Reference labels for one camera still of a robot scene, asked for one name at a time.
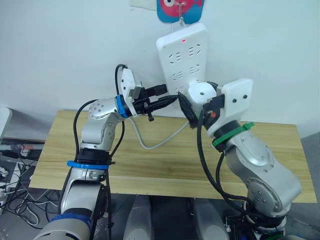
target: robotic arm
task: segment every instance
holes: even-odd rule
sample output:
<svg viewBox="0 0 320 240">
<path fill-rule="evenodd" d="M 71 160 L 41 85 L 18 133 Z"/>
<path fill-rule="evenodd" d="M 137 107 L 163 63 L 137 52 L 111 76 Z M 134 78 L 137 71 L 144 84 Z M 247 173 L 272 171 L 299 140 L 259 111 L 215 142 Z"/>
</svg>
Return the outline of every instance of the robotic arm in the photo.
<svg viewBox="0 0 320 240">
<path fill-rule="evenodd" d="M 246 215 L 247 222 L 261 232 L 272 233 L 284 229 L 285 216 L 302 187 L 298 178 L 250 131 L 253 123 L 239 124 L 249 107 L 252 85 L 250 79 L 225 85 L 192 82 L 186 96 L 179 94 L 179 103 L 191 127 L 206 128 L 207 135 L 214 138 L 212 145 L 225 154 L 229 168 L 246 185 L 250 204 L 246 202 L 243 210 L 263 216 L 253 219 Z"/>
<path fill-rule="evenodd" d="M 110 205 L 108 169 L 112 162 L 109 154 L 115 138 L 116 126 L 125 119 L 148 114 L 173 103 L 178 96 L 169 95 L 151 102 L 150 97 L 167 92 L 165 84 L 148 89 L 137 82 L 130 69 L 124 68 L 122 95 L 99 99 L 88 111 L 88 120 L 82 129 L 80 149 L 75 161 L 68 161 L 70 171 L 63 186 L 60 214 L 51 220 L 35 240 L 88 240 L 93 238 L 97 220 Z"/>
</svg>

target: white cable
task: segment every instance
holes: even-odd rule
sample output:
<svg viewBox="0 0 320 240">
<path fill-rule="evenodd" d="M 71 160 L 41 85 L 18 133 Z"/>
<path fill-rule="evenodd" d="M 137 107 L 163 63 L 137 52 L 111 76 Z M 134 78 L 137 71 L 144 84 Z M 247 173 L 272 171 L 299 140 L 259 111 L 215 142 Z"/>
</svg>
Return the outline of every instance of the white cable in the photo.
<svg viewBox="0 0 320 240">
<path fill-rule="evenodd" d="M 19 189 L 17 191 L 11 191 L 11 192 L 4 192 L 3 195 L 9 195 L 9 194 L 13 194 L 13 193 L 16 193 L 16 192 L 19 192 L 19 191 L 24 191 L 24 189 Z"/>
<path fill-rule="evenodd" d="M 32 202 L 27 202 L 26 204 L 26 209 L 28 210 L 28 212 L 29 213 L 31 213 L 34 217 L 35 217 L 35 219 L 36 219 L 36 223 L 32 223 L 32 222 L 29 222 L 28 220 L 27 220 L 27 218 L 24 218 L 24 220 L 28 223 L 28 224 L 30 224 L 30 225 L 32 225 L 32 226 L 36 226 L 36 225 L 38 225 L 39 224 L 39 218 L 38 218 L 38 216 L 33 212 L 33 211 L 31 211 L 30 210 L 30 208 L 28 207 L 28 204 L 31 204 Z"/>
<path fill-rule="evenodd" d="M 34 203 L 35 205 L 42 205 L 42 204 L 52 204 L 55 207 L 58 207 L 57 204 L 54 204 L 52 201 L 45 201 L 45 202 L 40 202 L 40 203 Z"/>
<path fill-rule="evenodd" d="M 22 200 L 22 203 L 20 203 L 19 205 L 21 205 L 18 210 L 16 211 L 16 213 L 18 214 L 20 212 L 21 207 L 23 206 L 23 204 L 25 203 L 27 197 L 29 196 L 29 193 L 24 197 L 24 199 Z"/>
<path fill-rule="evenodd" d="M 147 146 L 147 145 L 144 144 L 144 141 L 142 140 L 142 137 L 141 137 L 141 135 L 140 135 L 139 129 L 138 129 L 135 121 L 133 121 L 133 120 L 131 119 L 131 117 L 129 117 L 129 120 L 130 120 L 130 122 L 131 122 L 131 124 L 132 124 L 132 126 L 133 126 L 133 128 L 134 128 L 134 130 L 135 130 L 135 132 L 136 132 L 136 135 L 137 135 L 137 137 L 138 137 L 138 139 L 139 139 L 139 142 L 140 142 L 141 146 L 142 146 L 143 148 L 147 149 L 147 150 L 152 150 L 152 149 L 155 149 L 155 148 L 157 148 L 157 147 L 162 146 L 162 145 L 165 144 L 166 142 L 170 141 L 170 140 L 171 140 L 174 136 L 176 136 L 178 133 L 180 133 L 180 132 L 189 124 L 189 122 L 187 121 L 187 122 L 186 122 L 182 127 L 180 127 L 174 134 L 172 134 L 172 135 L 171 135 L 170 137 L 168 137 L 166 140 L 158 143 L 157 145 Z"/>
</svg>

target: wooden table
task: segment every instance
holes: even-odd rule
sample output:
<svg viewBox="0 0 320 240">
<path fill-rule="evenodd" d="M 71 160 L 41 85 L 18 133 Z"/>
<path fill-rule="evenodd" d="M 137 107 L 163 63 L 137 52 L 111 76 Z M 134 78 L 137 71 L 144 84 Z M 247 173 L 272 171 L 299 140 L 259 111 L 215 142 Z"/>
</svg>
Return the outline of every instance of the wooden table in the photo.
<svg viewBox="0 0 320 240">
<path fill-rule="evenodd" d="M 59 111 L 45 142 L 39 162 L 31 181 L 31 187 L 57 189 L 63 187 L 69 168 L 68 160 L 75 156 L 73 136 L 74 111 Z M 88 119 L 82 112 L 78 119 L 78 135 Z M 136 119 L 143 140 L 154 145 L 166 139 L 186 120 L 184 118 L 155 117 L 149 122 L 145 116 Z M 257 123 L 252 131 L 264 140 L 277 160 L 290 169 L 301 181 L 302 193 L 297 203 L 316 203 L 313 183 L 295 125 Z M 114 145 L 119 139 L 121 124 L 118 124 Z M 214 173 L 219 153 L 202 131 L 202 144 L 206 161 Z M 197 150 L 196 130 L 183 129 L 167 144 L 154 150 L 142 148 L 136 132 L 129 121 L 125 121 L 125 135 L 121 146 L 113 157 L 115 165 L 109 170 L 112 193 L 162 195 L 175 197 L 197 197 L 221 199 L 220 194 L 210 185 L 201 167 Z M 221 167 L 221 185 L 234 195 L 247 195 L 247 188 L 224 162 Z"/>
</svg>

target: power strip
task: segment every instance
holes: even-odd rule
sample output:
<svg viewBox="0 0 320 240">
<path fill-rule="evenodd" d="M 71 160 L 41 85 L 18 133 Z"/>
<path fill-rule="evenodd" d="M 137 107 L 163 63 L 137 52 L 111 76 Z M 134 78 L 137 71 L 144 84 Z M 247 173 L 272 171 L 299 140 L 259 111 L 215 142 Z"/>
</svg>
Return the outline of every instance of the power strip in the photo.
<svg viewBox="0 0 320 240">
<path fill-rule="evenodd" d="M 208 40 L 201 22 L 159 38 L 156 47 L 170 95 L 186 95 L 190 82 L 205 80 Z"/>
</svg>

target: gray cable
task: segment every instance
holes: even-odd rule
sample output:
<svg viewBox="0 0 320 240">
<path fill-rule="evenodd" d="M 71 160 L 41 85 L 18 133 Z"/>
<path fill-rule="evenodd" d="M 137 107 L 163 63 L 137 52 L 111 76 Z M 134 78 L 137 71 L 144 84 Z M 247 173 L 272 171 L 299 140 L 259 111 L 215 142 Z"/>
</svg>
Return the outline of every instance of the gray cable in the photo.
<svg viewBox="0 0 320 240">
<path fill-rule="evenodd" d="M 141 144 L 141 146 L 144 148 L 144 149 L 147 149 L 147 150 L 152 150 L 152 149 L 156 149 L 157 147 L 160 147 L 162 146 L 163 144 L 165 144 L 166 142 L 170 141 L 174 136 L 176 136 L 178 133 L 180 133 L 188 124 L 189 122 L 187 121 L 182 127 L 180 127 L 174 134 L 172 134 L 171 136 L 169 136 L 166 140 L 163 140 L 162 142 L 154 145 L 154 146 L 147 146 L 145 145 L 144 141 L 142 140 L 142 137 L 140 135 L 140 132 L 139 132 L 139 129 L 135 123 L 134 120 L 131 119 L 131 117 L 129 117 L 129 120 L 130 122 L 132 123 L 132 126 L 136 132 L 136 135 L 138 137 L 138 140 Z"/>
</svg>

